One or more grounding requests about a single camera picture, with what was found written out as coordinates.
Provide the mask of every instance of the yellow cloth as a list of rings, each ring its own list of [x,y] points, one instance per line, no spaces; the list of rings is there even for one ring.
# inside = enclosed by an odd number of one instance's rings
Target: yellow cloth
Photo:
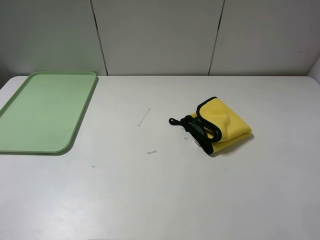
[[[224,149],[251,135],[251,128],[220,99],[212,97],[201,103],[195,113],[171,125],[183,126],[207,154]]]
[[[201,106],[199,114],[221,130],[221,140],[212,143],[214,153],[250,136],[252,133],[251,128],[219,98],[213,98]],[[195,118],[197,113],[195,112],[191,116]],[[206,131],[206,134],[208,138],[213,138],[211,132]]]

